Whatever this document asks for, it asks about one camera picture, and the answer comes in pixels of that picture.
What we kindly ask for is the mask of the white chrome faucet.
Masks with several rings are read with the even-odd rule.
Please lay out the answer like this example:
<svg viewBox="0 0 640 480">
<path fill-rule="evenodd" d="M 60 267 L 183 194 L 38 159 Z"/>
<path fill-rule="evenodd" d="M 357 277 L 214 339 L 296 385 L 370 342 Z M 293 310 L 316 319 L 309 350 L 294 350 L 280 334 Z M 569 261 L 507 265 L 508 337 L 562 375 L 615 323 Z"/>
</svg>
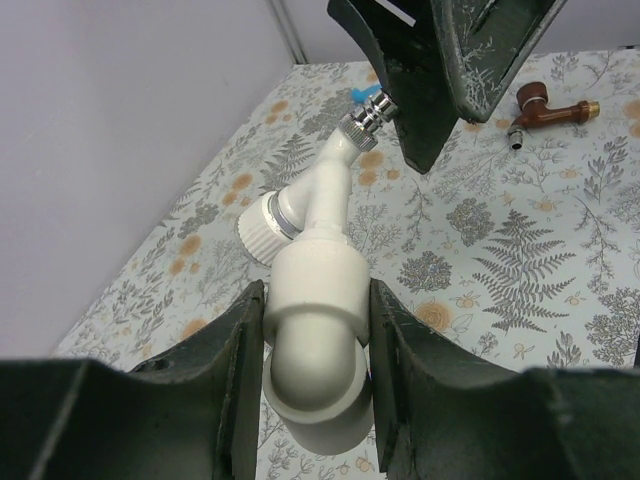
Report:
<svg viewBox="0 0 640 480">
<path fill-rule="evenodd" d="M 239 216 L 236 230 L 253 260 L 271 265 L 308 230 L 345 232 L 351 166 L 377 145 L 376 132 L 397 112 L 391 97 L 376 90 L 341 118 L 308 169 L 284 188 L 262 195 Z"/>
</svg>

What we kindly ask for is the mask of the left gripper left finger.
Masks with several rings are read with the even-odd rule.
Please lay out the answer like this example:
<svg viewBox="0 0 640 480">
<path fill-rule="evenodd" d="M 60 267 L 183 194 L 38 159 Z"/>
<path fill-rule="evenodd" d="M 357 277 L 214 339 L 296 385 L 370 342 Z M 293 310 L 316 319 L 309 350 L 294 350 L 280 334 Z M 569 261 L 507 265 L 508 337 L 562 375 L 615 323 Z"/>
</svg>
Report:
<svg viewBox="0 0 640 480">
<path fill-rule="evenodd" d="M 121 371 L 91 358 L 1 364 L 5 479 L 251 479 L 264 285 Z"/>
</svg>

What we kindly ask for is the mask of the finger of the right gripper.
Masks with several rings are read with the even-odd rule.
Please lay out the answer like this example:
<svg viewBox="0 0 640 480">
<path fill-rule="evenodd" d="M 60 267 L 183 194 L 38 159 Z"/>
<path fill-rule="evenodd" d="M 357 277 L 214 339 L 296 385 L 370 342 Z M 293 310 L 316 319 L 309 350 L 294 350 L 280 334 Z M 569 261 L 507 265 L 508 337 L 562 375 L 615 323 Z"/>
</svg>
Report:
<svg viewBox="0 0 640 480">
<path fill-rule="evenodd" d="M 376 1 L 330 1 L 327 12 L 358 44 L 399 113 L 394 125 L 405 163 L 426 174 L 459 115 L 450 97 L 431 3 L 392 3 L 409 25 Z"/>
<path fill-rule="evenodd" d="M 445 78 L 460 118 L 486 122 L 563 1 L 432 1 Z"/>
</svg>

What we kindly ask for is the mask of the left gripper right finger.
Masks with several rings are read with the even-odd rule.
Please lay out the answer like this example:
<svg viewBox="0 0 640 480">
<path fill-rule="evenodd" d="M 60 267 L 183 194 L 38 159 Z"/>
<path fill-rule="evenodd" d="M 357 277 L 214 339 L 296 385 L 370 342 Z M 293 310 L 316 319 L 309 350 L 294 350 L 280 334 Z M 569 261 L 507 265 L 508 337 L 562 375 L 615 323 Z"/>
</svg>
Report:
<svg viewBox="0 0 640 480">
<path fill-rule="evenodd" d="M 639 370 L 512 371 L 370 285 L 378 464 L 390 479 L 635 479 Z"/>
</svg>

